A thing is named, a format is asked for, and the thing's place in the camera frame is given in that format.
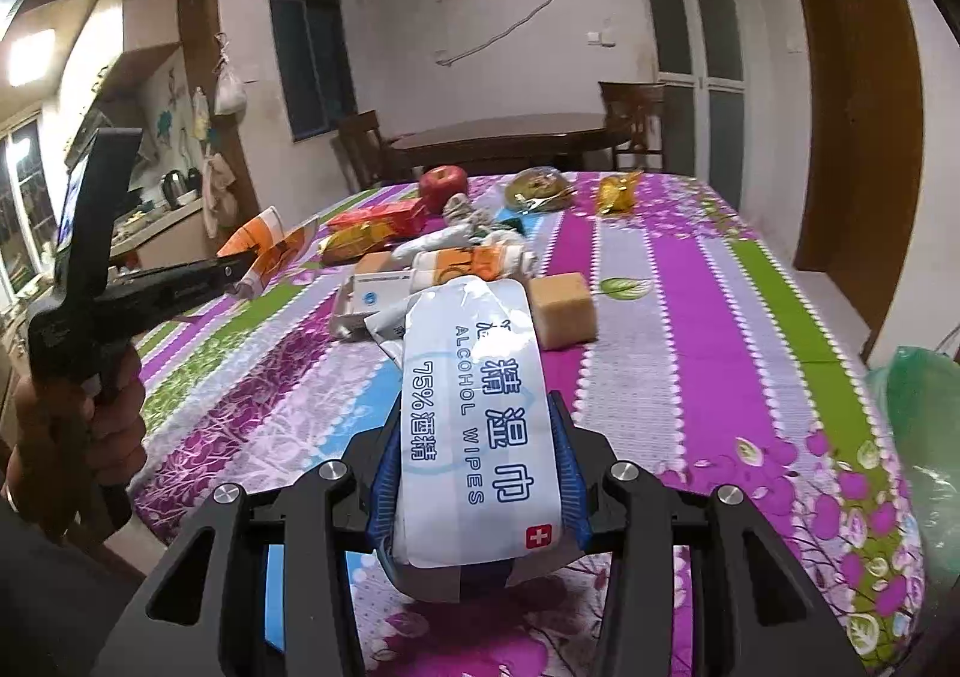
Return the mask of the person's left hand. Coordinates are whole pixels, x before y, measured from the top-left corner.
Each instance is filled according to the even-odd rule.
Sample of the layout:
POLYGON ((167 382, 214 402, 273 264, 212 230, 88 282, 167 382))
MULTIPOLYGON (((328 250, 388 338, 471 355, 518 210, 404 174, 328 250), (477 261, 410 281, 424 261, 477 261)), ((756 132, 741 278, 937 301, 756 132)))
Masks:
POLYGON ((63 378, 25 377, 16 386, 5 489, 20 518, 47 539, 64 537, 89 492, 125 487, 145 466, 141 371, 139 352, 126 345, 106 401, 63 378))

